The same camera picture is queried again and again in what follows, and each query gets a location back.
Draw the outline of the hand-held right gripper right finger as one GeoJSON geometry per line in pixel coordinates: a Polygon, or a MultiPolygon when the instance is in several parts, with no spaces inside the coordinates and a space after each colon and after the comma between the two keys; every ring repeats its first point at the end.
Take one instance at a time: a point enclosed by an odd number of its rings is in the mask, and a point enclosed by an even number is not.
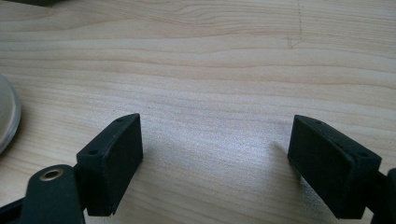
{"type": "Polygon", "coordinates": [[[296,115],[288,159],[337,218],[360,219],[381,158],[323,121],[296,115]]]}

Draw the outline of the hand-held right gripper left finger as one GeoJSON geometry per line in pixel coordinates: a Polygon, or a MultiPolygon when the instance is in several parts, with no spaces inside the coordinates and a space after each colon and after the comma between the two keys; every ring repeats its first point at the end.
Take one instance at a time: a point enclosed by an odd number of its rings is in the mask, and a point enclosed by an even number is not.
{"type": "Polygon", "coordinates": [[[143,160],[140,115],[112,121],[77,154],[78,180],[88,215],[114,215],[143,160]]]}

